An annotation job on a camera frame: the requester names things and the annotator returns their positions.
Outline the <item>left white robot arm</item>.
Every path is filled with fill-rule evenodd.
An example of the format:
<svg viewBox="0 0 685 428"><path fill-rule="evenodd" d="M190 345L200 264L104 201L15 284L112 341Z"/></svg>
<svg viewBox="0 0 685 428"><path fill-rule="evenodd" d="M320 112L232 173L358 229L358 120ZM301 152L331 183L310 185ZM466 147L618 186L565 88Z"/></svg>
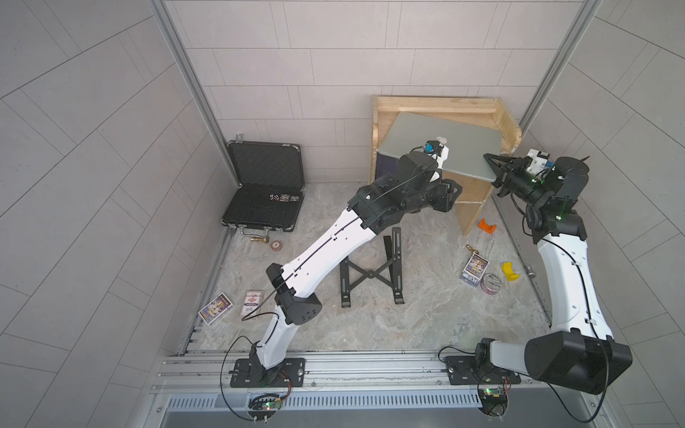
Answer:
<svg viewBox="0 0 685 428"><path fill-rule="evenodd" d="M263 340L251 350L253 363L263 373L278 372L299 326L321 311L315 290L331 270L385 228L400 223L405 214L426 207L438 212L453 208L461 186L442 177L448 157L446 146L401 156L396 171L360 187L333 226L300 256L267 268L276 307Z"/></svg>

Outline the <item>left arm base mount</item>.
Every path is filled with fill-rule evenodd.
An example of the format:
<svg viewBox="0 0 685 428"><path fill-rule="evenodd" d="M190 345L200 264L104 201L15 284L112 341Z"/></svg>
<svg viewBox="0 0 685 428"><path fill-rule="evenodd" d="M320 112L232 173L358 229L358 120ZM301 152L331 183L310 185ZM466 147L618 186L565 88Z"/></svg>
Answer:
<svg viewBox="0 0 685 428"><path fill-rule="evenodd" d="M231 388L302 387L305 358L286 358L276 367L265 369L258 358L241 358L231 371Z"/></svg>

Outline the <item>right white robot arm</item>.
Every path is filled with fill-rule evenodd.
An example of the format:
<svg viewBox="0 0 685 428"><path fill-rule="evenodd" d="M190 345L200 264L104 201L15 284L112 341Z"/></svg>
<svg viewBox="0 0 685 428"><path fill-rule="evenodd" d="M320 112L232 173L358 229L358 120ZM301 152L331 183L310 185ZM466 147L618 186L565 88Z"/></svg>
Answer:
<svg viewBox="0 0 685 428"><path fill-rule="evenodd" d="M476 347L474 370L496 369L588 394L604 392L633 363L628 346L615 341L590 274L587 232L574 210L589 182L584 160L530 151L526 157L487 153L499 196L519 198L524 221L548 278L552 319L547 335L514 344L492 339Z"/></svg>

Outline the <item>silver laptop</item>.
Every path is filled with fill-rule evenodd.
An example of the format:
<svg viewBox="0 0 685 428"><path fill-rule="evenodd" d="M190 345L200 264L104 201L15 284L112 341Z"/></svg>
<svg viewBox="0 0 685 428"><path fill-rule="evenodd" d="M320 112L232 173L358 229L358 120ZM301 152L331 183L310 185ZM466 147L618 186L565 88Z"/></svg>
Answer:
<svg viewBox="0 0 685 428"><path fill-rule="evenodd" d="M380 144L378 153L399 159L429 141L439 141L448 149L443 171L489 183L495 180L495 173L483 157L501 151L502 134L491 128L402 112Z"/></svg>

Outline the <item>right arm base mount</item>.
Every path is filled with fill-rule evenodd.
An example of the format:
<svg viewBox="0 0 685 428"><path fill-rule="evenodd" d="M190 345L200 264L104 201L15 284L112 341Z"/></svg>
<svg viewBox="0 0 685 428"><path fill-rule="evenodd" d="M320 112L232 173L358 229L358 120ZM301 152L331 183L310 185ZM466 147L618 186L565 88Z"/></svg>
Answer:
<svg viewBox="0 0 685 428"><path fill-rule="evenodd" d="M519 384L519 374L490 363L480 363L475 356L457 355L443 358L450 385Z"/></svg>

